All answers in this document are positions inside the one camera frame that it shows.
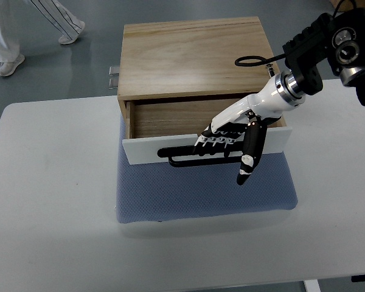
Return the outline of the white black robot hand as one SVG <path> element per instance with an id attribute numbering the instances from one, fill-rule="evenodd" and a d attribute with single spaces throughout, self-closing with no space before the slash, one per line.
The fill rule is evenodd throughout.
<path id="1" fill-rule="evenodd" d="M 216 149 L 230 152 L 243 136 L 242 157 L 237 184 L 243 185 L 259 164 L 268 126 L 278 121 L 283 112 L 303 104 L 305 93 L 292 74 L 281 73 L 271 77 L 264 88 L 249 94 L 217 114 L 200 134 L 194 153 Z"/>

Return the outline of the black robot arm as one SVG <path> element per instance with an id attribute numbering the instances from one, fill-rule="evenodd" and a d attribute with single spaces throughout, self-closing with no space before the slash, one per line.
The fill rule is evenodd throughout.
<path id="1" fill-rule="evenodd" d="M 354 87 L 365 106 L 365 8 L 339 16 L 321 14 L 316 21 L 283 45 L 285 64 L 299 89 L 314 95 L 323 89 L 317 64 L 327 60 L 333 75 Z"/>

